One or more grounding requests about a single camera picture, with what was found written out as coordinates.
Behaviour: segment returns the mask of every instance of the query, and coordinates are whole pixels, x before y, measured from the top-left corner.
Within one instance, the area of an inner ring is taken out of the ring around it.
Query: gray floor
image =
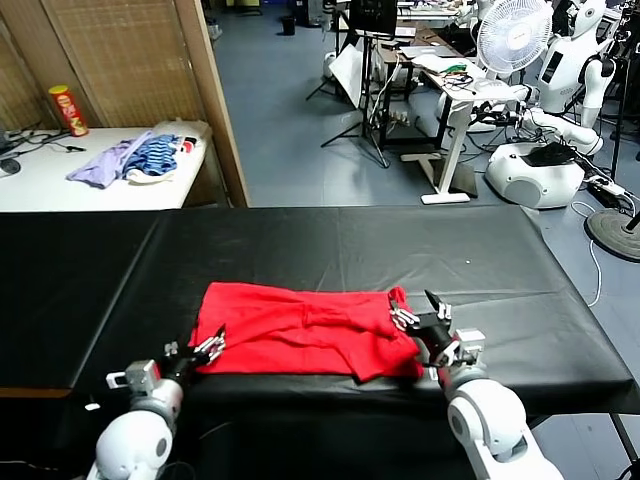
[[[371,147],[361,141],[339,140],[321,149],[320,144],[358,120],[349,106],[318,94],[324,53],[333,47],[333,34],[323,40],[320,30],[297,28],[294,37],[281,30],[279,7],[264,8],[262,17],[219,17],[224,30],[215,51],[227,105],[254,206],[420,205],[420,195],[431,190],[417,165],[402,164],[388,154],[391,167],[380,168]],[[413,111],[426,118],[433,130],[436,96],[412,95]],[[392,108],[406,110],[399,103]],[[596,156],[607,165],[612,154],[605,125],[605,147]],[[468,143],[468,152],[476,149]],[[618,182],[640,192],[638,145],[623,142]],[[487,156],[473,160],[484,170]],[[473,203],[500,200],[478,174],[479,198]],[[588,194],[579,193],[594,207]],[[596,290],[596,270],[582,229],[582,219],[570,209],[539,214],[547,244],[584,298],[590,302]],[[603,288],[593,312],[611,341],[640,378],[640,321],[636,288],[640,266],[625,263],[596,247],[602,266]],[[626,418],[631,436],[640,448],[640,419]],[[535,430],[545,454],[566,479],[615,479],[628,461],[613,425],[605,415],[554,417]]]

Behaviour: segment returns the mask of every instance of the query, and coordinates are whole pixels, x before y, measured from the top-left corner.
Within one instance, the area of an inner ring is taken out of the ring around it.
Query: laptop
[[[400,47],[400,51],[409,60],[424,55],[425,53],[432,53],[438,57],[459,57],[456,52],[451,50],[445,45],[421,45],[419,47]]]

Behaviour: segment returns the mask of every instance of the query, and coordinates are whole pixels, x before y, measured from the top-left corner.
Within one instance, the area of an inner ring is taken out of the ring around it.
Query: pringles can
[[[87,127],[87,123],[84,121],[84,117],[67,85],[55,85],[49,89],[49,94],[56,102],[58,110],[60,110],[64,121],[67,123],[69,130],[71,130],[71,135],[81,137],[89,133],[89,127]]]

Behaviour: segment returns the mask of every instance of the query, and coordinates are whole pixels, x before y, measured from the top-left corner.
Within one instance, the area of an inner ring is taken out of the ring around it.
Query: fan grille
[[[552,14],[544,0],[504,0],[495,4],[478,32],[482,63],[500,74],[531,64],[549,41]]]

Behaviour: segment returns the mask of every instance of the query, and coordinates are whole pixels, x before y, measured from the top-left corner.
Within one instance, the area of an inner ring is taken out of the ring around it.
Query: red cloth
[[[227,347],[202,373],[291,373],[374,377],[422,375],[415,342],[393,324],[389,300],[406,293],[294,292],[212,283],[202,301],[195,345],[226,325]]]

